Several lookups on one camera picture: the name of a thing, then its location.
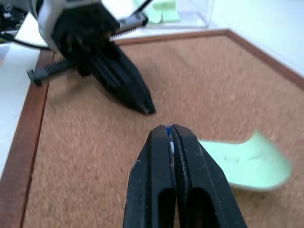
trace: green object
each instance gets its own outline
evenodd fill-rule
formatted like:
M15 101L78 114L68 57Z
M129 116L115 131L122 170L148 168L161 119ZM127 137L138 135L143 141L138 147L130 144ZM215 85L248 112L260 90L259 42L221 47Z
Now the green object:
M232 187L268 191L287 182L292 165L258 130L240 144L199 140Z
M144 0L134 0L138 7ZM144 10L150 23L177 22L180 17L176 10L176 0L153 0Z

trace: wooden border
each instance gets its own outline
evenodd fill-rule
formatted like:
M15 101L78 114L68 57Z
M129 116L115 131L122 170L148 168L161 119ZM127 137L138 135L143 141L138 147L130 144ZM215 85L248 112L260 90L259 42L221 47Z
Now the wooden border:
M281 62L275 60L270 55L266 54L264 51L260 50L258 47L252 45L247 40L243 39L231 30L227 31L227 37L235 41L237 44L242 46L246 51L255 55L257 58L262 60L264 63L269 65L271 68L276 70L279 74L284 76L286 79L294 83L298 88L304 90L304 78L298 75L293 70L289 69L287 66L283 65Z
M295 83L297 87L304 90L304 78L230 30L224 29L165 36L121 39L116 41L116 43L125 46L213 36L227 36L229 39L241 45L245 50L271 66L274 70L278 71L288 80ZM36 67L45 67L46 63L52 62L53 57L54 54L51 52L42 52ZM22 228L47 91L48 85L39 88L35 85L31 85L29 87L28 95L23 106L15 137L13 139L0 182L1 228Z
M45 67L53 57L53 52L41 52L36 67ZM47 91L48 85L29 86L0 182L1 228L22 227Z

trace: black cable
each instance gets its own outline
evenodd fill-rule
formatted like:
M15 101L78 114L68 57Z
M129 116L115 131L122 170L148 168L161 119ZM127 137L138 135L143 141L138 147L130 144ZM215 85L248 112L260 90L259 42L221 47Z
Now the black cable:
M15 38L11 38L11 37L7 36L6 34L1 34L0 33L0 38L6 40L8 42L13 42L13 43L20 44L20 45L23 45L23 46L26 46L26 47L30 47L30 48L36 48L36 49L46 50L46 51L50 51L51 50L49 47L38 46L38 45L35 45L35 44L26 43L26 42L23 42L21 40L17 40Z
M135 14L135 13L142 12L143 9L146 8L146 7L150 4L151 1L152 1L152 0L146 0L146 1L145 1L137 10L135 10L135 11L132 13L132 15Z

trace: cork board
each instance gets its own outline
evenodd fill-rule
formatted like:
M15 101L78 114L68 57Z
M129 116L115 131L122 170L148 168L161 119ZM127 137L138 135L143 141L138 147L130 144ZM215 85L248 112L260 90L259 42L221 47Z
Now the cork board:
M224 141L244 141L257 128L294 170L277 190L234 190L246 223L303 227L304 92L235 41L221 35L122 47L151 91L151 116L121 106L93 77L70 72L52 81L23 227L122 227L131 167L150 130L170 123Z

